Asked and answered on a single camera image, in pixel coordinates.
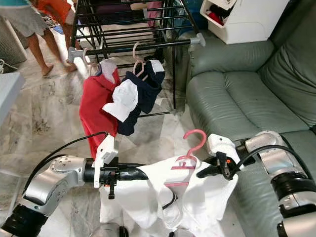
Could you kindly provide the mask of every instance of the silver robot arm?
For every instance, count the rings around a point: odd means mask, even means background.
[[[273,131],[258,133],[245,142],[248,152],[266,145],[287,144]],[[271,179],[284,217],[278,224],[280,237],[316,236],[316,185],[291,153],[281,149],[259,152],[261,162]]]
[[[35,237],[67,191],[84,184],[87,159],[58,157],[37,175],[0,231],[0,237]]]
[[[85,158],[62,156],[29,184],[21,205],[50,216],[67,191],[84,185]]]

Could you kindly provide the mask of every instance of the hanger hook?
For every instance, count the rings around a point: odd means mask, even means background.
[[[205,142],[206,142],[206,133],[200,129],[193,129],[190,130],[188,132],[186,132],[186,134],[184,134],[183,139],[187,139],[188,136],[190,136],[193,133],[199,133],[202,135],[202,141],[200,144],[198,144],[196,147],[193,147],[191,149],[188,150],[187,156],[189,157],[193,152],[197,151],[198,149],[200,149],[202,146],[204,146]]]
[[[136,57],[136,52],[135,52],[138,45],[140,45],[140,42],[135,43],[135,44],[134,44],[134,47],[133,47],[133,58],[134,58],[135,60],[138,59],[138,58]]]
[[[85,59],[85,54],[87,53],[87,51],[91,50],[90,48],[84,48],[83,49],[83,53],[82,53],[82,60],[84,62],[85,65],[91,65],[91,63],[88,63],[87,60]]]

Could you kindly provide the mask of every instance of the red shirt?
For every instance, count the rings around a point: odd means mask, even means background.
[[[106,103],[112,103],[114,88],[120,84],[116,80],[113,84],[104,75],[89,77],[83,82],[83,95],[80,103],[79,115],[86,135],[105,131],[115,137],[118,129],[116,117],[102,110]],[[95,159],[97,148],[103,141],[104,135],[88,139],[92,157]]]
[[[65,23],[66,18],[68,16],[68,12],[71,9],[71,5],[67,3],[66,0],[38,0],[37,8],[38,10],[46,13],[47,15],[51,15],[51,12],[46,10],[46,6],[51,5],[58,14],[61,16],[63,23]]]

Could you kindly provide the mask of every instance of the gray shorts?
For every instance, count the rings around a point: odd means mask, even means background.
[[[30,6],[19,8],[0,8],[0,15],[7,18],[9,22],[25,37],[34,33],[44,35],[47,28],[46,23]]]

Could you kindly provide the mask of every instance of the bare foot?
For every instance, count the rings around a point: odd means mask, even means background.
[[[75,66],[74,63],[70,63],[70,64],[68,64],[68,65],[65,66],[65,69],[66,69],[66,71],[67,71],[68,73],[71,73],[71,72],[77,70],[77,67]]]
[[[53,64],[47,65],[47,67],[46,67],[44,70],[41,71],[41,74],[42,74],[43,76],[48,75],[48,74],[50,73],[50,71],[53,69],[53,67],[54,67]]]

